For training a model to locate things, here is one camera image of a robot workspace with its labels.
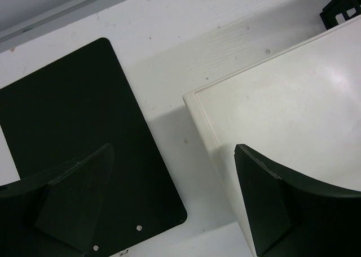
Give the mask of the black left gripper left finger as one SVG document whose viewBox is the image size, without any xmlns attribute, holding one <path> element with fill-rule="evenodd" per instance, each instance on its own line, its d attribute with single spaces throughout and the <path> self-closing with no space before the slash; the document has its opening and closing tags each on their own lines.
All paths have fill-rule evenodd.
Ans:
<svg viewBox="0 0 361 257">
<path fill-rule="evenodd" d="M 1 186 L 1 256 L 85 256 L 111 176 L 105 144 L 59 166 Z"/>
</svg>

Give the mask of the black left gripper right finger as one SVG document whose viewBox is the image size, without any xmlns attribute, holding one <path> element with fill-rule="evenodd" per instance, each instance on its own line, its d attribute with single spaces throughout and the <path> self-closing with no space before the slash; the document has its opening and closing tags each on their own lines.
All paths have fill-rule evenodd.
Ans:
<svg viewBox="0 0 361 257">
<path fill-rule="evenodd" d="M 359 256 L 360 192 L 322 182 L 235 147 L 257 256 Z"/>
</svg>

